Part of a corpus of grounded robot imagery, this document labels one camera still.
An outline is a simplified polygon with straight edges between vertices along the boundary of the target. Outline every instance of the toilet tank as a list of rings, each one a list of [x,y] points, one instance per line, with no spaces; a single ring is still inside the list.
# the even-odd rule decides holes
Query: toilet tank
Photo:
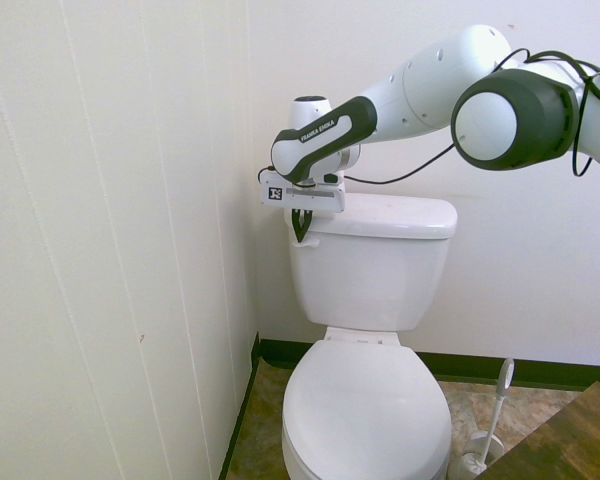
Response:
[[[455,233],[444,200],[347,193],[342,213],[314,212],[302,243],[289,226],[296,295],[314,323],[413,330],[431,305]]]

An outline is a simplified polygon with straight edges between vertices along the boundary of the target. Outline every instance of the toilet brush handle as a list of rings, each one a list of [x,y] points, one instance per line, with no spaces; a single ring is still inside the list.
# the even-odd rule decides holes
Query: toilet brush handle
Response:
[[[484,465],[485,461],[487,460],[489,446],[491,445],[491,437],[493,437],[493,432],[495,431],[496,425],[498,424],[498,417],[500,416],[500,410],[502,409],[504,397],[507,395],[507,390],[509,390],[511,380],[513,379],[513,369],[514,362],[512,358],[507,358],[502,364],[502,368],[500,368],[500,375],[498,376],[498,385],[496,386],[496,405],[493,408],[493,413],[491,414],[491,426],[489,427],[489,433],[487,434],[487,437],[485,438],[484,442],[484,449],[479,458],[479,462],[482,465]]]

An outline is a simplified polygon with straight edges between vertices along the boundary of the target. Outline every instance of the white wall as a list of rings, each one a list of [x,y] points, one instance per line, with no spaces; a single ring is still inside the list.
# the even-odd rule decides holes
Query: white wall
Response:
[[[250,19],[255,167],[268,164],[293,98],[325,95],[336,106],[471,24],[497,28],[512,48],[558,49],[600,65],[600,0],[253,0]],[[445,129],[367,145],[349,173],[399,176],[450,137]],[[437,297],[418,329],[401,334],[403,344],[600,365],[600,168],[577,179],[569,162],[486,172],[454,152],[397,185],[348,183],[354,192],[444,198],[458,210]],[[261,206],[256,224],[261,338],[320,338],[323,327],[308,323],[295,300],[281,212]]]
[[[256,334],[247,26],[0,0],[0,479],[218,478]]]

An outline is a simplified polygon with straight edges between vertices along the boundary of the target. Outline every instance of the black cable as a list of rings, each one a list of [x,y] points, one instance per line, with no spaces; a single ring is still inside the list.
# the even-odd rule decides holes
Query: black cable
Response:
[[[589,95],[591,83],[584,84],[584,91],[582,92],[582,102],[580,103],[580,125],[582,125],[582,117],[584,116],[584,106],[587,103],[587,96]],[[593,158],[589,157],[587,160],[587,164],[584,166],[581,172],[578,172],[578,143],[580,142],[580,125],[578,125],[578,129],[576,130],[576,136],[573,139],[573,155],[571,156],[571,171],[576,177],[582,177],[589,167],[591,166],[591,162]]]
[[[598,88],[598,86],[595,83],[593,83],[593,79],[597,75],[600,74],[600,67],[598,67],[597,65],[594,65],[592,63],[589,63],[589,62],[583,62],[581,60],[576,60],[573,57],[570,57],[569,55],[567,55],[566,53],[557,52],[554,50],[547,51],[547,52],[540,52],[535,55],[532,55],[531,57],[529,57],[527,59],[527,62],[531,63],[531,62],[537,62],[537,61],[544,61],[544,60],[547,60],[546,57],[548,57],[548,56],[556,57],[559,60],[567,62],[569,64],[569,66],[571,66],[571,68],[573,68],[578,73],[578,75],[580,76],[580,79],[584,82],[584,89],[582,91],[582,100],[580,102],[580,109],[579,109],[580,121],[578,123],[578,129],[576,130],[576,135],[573,140],[573,155],[571,158],[571,170],[573,171],[573,174],[576,177],[582,177],[586,173],[586,171],[589,169],[589,166],[591,166],[591,162],[593,161],[593,158],[589,157],[589,160],[587,160],[587,164],[584,166],[582,171],[578,172],[577,155],[578,155],[578,143],[580,141],[580,128],[582,127],[582,119],[584,117],[584,107],[587,102],[587,96],[588,96],[589,92],[593,93],[594,96],[596,98],[598,98],[598,100],[600,100],[600,88]],[[594,75],[587,74],[587,72],[584,70],[584,68],[582,68],[583,65],[591,68],[596,73]]]
[[[491,71],[491,73],[493,72],[497,72],[498,70],[500,70],[502,68],[502,66],[507,63],[507,61],[509,61],[509,59],[511,57],[513,57],[514,55],[520,53],[520,52],[527,52],[527,58],[525,60],[525,62],[527,60],[529,60],[529,57],[531,56],[531,52],[529,51],[528,48],[518,48],[517,50],[514,50],[513,52],[511,52],[509,55],[507,55],[506,57],[504,57],[504,59],[494,67],[494,69]]]
[[[404,180],[405,178],[409,178],[411,175],[415,175],[416,173],[418,173],[420,170],[422,170],[425,167],[428,167],[429,165],[431,165],[433,162],[435,162],[437,159],[439,159],[441,156],[443,156],[445,153],[448,153],[451,149],[453,149],[453,147],[455,147],[454,144],[449,145],[447,148],[445,148],[442,152],[440,152],[438,155],[436,155],[435,157],[433,157],[431,160],[429,160],[428,162],[423,163],[422,165],[420,165],[418,168],[416,168],[415,170],[412,170],[411,172],[407,173],[406,175],[403,175],[401,177],[398,178],[394,178],[391,180],[385,180],[383,182],[375,182],[373,180],[361,180],[359,178],[355,178],[355,177],[348,177],[345,175],[344,178],[346,178],[347,180],[353,180],[354,182],[359,182],[359,183],[368,183],[370,185],[388,185],[389,183],[395,183],[395,182],[399,182],[400,180]]]
[[[272,171],[274,171],[274,170],[275,170],[275,168],[273,168],[273,166],[271,166],[271,165],[269,165],[268,167],[261,168],[261,169],[260,169],[260,171],[258,172],[258,183],[262,183],[262,182],[260,181],[260,174],[261,174],[262,172],[264,172],[265,170],[269,170],[270,172],[272,172]]]

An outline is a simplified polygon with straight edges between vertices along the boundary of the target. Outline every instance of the toilet flush handle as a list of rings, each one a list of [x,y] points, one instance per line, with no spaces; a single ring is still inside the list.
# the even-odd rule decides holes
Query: toilet flush handle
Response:
[[[316,238],[316,237],[305,237],[304,240],[302,240],[302,242],[298,243],[298,242],[292,242],[291,245],[293,245],[294,247],[311,247],[311,248],[316,248],[318,245],[320,245],[320,239]]]

